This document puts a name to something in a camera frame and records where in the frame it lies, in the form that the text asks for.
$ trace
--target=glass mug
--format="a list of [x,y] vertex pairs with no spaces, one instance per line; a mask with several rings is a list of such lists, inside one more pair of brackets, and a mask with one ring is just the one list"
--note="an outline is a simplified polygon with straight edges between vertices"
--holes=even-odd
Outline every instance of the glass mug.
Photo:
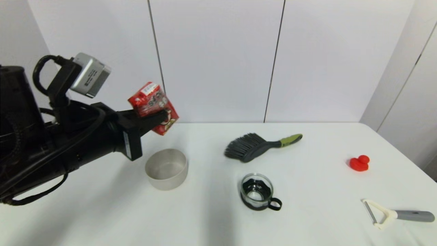
[[260,211],[266,208],[278,211],[281,200],[273,198],[273,185],[270,180],[259,173],[250,173],[241,180],[240,195],[243,203],[250,209]]

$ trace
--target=green grip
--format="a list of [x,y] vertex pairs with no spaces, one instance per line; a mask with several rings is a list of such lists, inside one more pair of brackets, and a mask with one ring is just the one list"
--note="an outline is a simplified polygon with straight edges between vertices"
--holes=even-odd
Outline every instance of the green grip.
[[281,147],[285,147],[285,146],[289,146],[291,144],[297,143],[299,142],[300,139],[302,139],[303,135],[302,134],[296,134],[293,136],[289,136],[286,138],[283,138],[280,140],[282,146]]

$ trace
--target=peeler handle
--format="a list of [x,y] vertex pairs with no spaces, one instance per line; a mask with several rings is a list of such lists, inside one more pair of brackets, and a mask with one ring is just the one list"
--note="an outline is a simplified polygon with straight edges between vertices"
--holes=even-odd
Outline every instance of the peeler handle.
[[433,222],[435,220],[434,214],[428,211],[410,211],[410,210],[396,210],[398,219],[419,221],[419,222]]

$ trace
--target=white wall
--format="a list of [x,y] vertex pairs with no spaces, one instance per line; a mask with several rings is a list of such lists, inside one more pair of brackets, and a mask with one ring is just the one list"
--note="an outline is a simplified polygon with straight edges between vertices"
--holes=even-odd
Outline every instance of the white wall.
[[437,155],[437,31],[378,133],[421,168]]
[[64,57],[84,52],[112,68],[99,94],[90,99],[71,92],[73,99],[103,102],[114,110],[146,82],[162,84],[146,0],[29,1],[50,53]]
[[181,122],[263,122],[283,0],[151,0]]
[[286,1],[266,122],[359,121],[412,4]]
[[402,35],[362,118],[375,131],[399,95],[437,22],[437,1],[416,0]]
[[[0,64],[24,67],[35,100],[47,108],[49,99],[33,86],[32,72],[38,60],[49,54],[26,0],[0,0]],[[54,63],[41,71],[40,81],[47,87],[56,75]]]

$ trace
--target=red snack box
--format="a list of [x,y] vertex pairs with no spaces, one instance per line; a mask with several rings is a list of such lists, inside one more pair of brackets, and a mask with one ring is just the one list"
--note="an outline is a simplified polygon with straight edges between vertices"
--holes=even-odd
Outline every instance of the red snack box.
[[161,90],[161,87],[152,82],[147,82],[147,84],[141,87],[128,101],[139,117],[144,117],[163,109],[167,111],[168,120],[153,129],[153,131],[159,135],[164,135],[173,123],[179,119],[176,110],[174,110],[173,105]]

